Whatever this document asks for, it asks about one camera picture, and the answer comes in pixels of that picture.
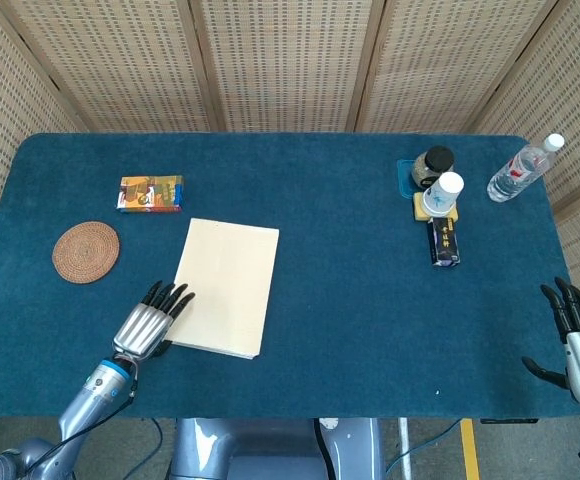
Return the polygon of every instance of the blue ring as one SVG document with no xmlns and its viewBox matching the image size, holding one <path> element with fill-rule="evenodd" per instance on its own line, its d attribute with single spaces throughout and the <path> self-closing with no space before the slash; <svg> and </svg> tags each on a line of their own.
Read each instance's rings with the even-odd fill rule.
<svg viewBox="0 0 580 480">
<path fill-rule="evenodd" d="M 130 380 L 130 374 L 119 365 L 112 363 L 110 360 L 101 360 L 101 365 L 105 365 L 106 367 L 113 369 L 117 373 L 121 374 L 126 380 Z"/>
</svg>

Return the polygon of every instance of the gray floor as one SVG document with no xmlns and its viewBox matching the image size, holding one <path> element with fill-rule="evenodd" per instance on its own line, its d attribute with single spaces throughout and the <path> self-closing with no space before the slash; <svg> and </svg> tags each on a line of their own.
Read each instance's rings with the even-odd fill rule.
<svg viewBox="0 0 580 480">
<path fill-rule="evenodd" d="M 409 419 L 410 445 L 418 445 L 452 423 L 452 419 Z M 162 480 L 173 449 L 174 422 L 159 419 L 164 444 L 159 454 L 132 477 Z M 398 421 L 381 421 L 386 464 L 400 448 Z M 56 419 L 0 418 L 0 451 L 30 436 L 57 440 Z M 536 425 L 480 425 L 475 436 L 481 478 L 484 480 L 580 479 L 580 418 L 542 420 Z M 80 458 L 79 480 L 121 480 L 158 440 L 149 420 L 113 419 L 88 439 Z M 412 478 L 465 480 L 460 429 L 441 442 L 411 456 Z M 399 464 L 391 480 L 403 480 Z"/>
</svg>

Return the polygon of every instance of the white bottle cap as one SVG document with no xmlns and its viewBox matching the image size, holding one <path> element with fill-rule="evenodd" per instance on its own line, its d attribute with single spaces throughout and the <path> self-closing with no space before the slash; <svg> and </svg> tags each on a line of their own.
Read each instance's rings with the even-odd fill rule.
<svg viewBox="0 0 580 480">
<path fill-rule="evenodd" d="M 549 152 L 556 152 L 561 147 L 563 147 L 565 143 L 566 141 L 561 135 L 558 133 L 553 133 L 552 135 L 548 135 L 543 141 L 543 148 Z"/>
<path fill-rule="evenodd" d="M 445 217 L 453 209 L 463 190 L 463 178 L 455 172 L 445 172 L 423 192 L 423 210 L 431 217 Z"/>
</svg>

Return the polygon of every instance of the yellow floor line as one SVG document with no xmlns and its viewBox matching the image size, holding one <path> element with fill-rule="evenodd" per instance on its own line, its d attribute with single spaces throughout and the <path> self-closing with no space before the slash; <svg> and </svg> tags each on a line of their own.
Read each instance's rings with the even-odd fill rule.
<svg viewBox="0 0 580 480">
<path fill-rule="evenodd" d="M 472 420 L 461 420 L 461 443 L 463 444 L 463 459 L 466 464 L 466 480 L 479 480 L 479 463 L 477 462 L 477 446 L 474 442 Z"/>
</svg>

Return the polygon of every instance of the glass jar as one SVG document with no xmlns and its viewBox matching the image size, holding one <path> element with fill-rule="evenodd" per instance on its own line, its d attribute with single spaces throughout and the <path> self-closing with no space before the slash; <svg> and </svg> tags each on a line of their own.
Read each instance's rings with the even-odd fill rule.
<svg viewBox="0 0 580 480">
<path fill-rule="evenodd" d="M 444 172 L 451 172 L 454 165 L 454 154 L 449 148 L 441 145 L 432 147 L 417 157 L 412 165 L 412 179 L 423 190 L 428 188 Z"/>
</svg>

